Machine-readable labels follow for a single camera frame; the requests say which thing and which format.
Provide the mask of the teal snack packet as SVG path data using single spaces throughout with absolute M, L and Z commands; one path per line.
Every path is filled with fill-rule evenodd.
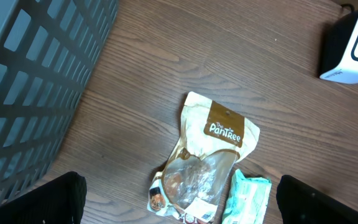
M 237 169 L 223 211 L 222 224 L 263 224 L 272 183 L 263 177 L 245 177 Z

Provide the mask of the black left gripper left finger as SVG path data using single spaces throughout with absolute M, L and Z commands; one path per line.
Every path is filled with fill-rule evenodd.
M 86 179 L 70 171 L 0 207 L 0 224 L 80 223 Z

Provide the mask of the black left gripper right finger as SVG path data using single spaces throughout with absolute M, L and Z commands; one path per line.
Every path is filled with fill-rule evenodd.
M 358 211 L 290 175 L 282 176 L 276 199 L 283 224 L 358 224 Z

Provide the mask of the beige Pantree snack pouch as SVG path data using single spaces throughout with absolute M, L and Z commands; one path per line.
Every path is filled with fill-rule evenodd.
M 148 210 L 183 223 L 213 222 L 232 167 L 256 148 L 259 135 L 243 115 L 189 92 L 178 142 L 149 188 Z

